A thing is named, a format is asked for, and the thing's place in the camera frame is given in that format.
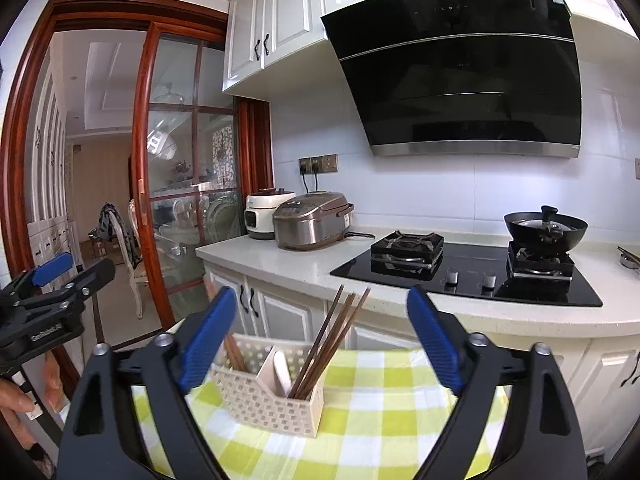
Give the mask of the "person's left hand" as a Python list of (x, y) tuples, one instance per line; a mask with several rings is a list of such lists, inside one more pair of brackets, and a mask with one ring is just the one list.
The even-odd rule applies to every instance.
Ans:
[[(53, 411), (58, 412), (63, 407), (65, 394), (60, 376), (60, 367), (53, 353), (48, 351), (44, 355), (43, 378), (46, 390), (44, 397)], [(14, 382), (1, 381), (1, 413), (6, 423), (11, 427), (21, 426), (17, 413), (30, 413), (35, 408), (34, 402)]]

